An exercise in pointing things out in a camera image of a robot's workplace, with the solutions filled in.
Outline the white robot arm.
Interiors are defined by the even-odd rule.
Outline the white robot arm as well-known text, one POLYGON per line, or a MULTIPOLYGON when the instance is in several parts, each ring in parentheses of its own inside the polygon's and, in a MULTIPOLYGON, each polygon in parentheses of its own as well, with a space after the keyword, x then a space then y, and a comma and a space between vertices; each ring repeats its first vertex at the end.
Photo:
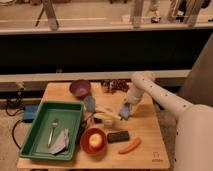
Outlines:
POLYGON ((134 72, 126 102, 148 93, 177 120, 174 171, 213 171, 213 107, 193 104, 155 83, 155 73, 134 72))

